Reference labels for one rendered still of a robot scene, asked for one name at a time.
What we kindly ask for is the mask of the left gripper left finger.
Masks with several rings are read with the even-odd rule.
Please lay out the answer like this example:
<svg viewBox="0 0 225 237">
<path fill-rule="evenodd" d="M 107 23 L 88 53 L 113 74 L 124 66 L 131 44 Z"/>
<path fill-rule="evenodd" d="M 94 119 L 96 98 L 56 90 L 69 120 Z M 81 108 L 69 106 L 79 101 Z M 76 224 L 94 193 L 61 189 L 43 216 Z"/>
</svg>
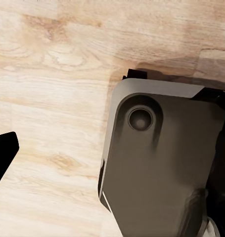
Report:
<svg viewBox="0 0 225 237">
<path fill-rule="evenodd" d="M 0 180 L 19 150 L 14 131 L 0 135 Z"/>
</svg>

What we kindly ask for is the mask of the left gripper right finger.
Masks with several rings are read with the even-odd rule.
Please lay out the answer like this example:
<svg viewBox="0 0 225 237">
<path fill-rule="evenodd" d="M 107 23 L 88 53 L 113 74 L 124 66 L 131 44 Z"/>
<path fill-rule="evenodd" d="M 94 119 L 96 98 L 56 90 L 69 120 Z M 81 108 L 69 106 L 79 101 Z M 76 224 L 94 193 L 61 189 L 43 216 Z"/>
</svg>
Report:
<svg viewBox="0 0 225 237">
<path fill-rule="evenodd" d="M 225 162 L 225 132 L 224 131 L 219 132 L 217 136 L 215 148 L 217 152 L 219 153 L 219 155 L 221 156 L 221 158 Z"/>
</svg>

